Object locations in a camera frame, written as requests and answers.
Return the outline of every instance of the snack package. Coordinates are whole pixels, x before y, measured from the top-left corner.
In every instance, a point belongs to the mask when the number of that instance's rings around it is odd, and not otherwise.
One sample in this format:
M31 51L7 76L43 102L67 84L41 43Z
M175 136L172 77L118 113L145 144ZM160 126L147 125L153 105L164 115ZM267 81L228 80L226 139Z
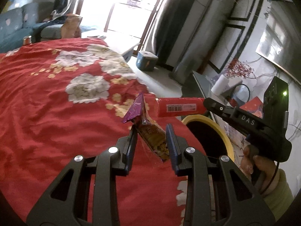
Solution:
M149 117L142 92L123 118L123 123L128 121L135 124L139 135L163 162L169 159L165 131Z

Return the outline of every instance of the yellow rim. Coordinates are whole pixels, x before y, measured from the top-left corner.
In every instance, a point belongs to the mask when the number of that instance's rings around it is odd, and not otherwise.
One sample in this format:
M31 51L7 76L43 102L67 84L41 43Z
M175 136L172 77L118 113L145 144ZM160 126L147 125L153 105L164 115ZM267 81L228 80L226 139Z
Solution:
M183 124L185 125L187 125L189 122L192 121L200 121L212 127L224 141L229 158L232 161L234 161L234 151L233 151L232 144L228 136L226 135L225 131L218 124L216 124L213 120L203 115L189 115L182 120Z

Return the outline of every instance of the toilet paper roll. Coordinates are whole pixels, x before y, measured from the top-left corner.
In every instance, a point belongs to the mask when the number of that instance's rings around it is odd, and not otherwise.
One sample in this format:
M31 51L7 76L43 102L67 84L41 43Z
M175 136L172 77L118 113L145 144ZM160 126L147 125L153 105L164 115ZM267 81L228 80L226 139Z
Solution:
M214 86L211 88L211 92L213 92L216 96L221 95L224 92L224 89L227 87L229 83L229 79L224 75L221 75Z

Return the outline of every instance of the table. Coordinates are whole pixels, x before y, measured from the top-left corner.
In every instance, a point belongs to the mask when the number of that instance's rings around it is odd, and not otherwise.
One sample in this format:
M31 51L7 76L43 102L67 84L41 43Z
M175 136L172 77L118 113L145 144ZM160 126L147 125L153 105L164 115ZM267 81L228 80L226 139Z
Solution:
M130 35L122 34L116 31L104 32L103 30L92 30L82 33L82 38L102 36L103 40L114 51L121 54L125 61L128 62L133 55L134 48L140 45L140 39Z

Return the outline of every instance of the blue box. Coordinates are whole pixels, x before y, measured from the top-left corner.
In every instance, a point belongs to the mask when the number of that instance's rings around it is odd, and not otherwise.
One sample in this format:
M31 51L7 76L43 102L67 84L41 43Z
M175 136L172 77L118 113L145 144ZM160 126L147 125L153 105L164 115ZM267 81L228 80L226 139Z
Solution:
M142 71L153 71L158 57L147 51L139 51L137 55L136 66Z

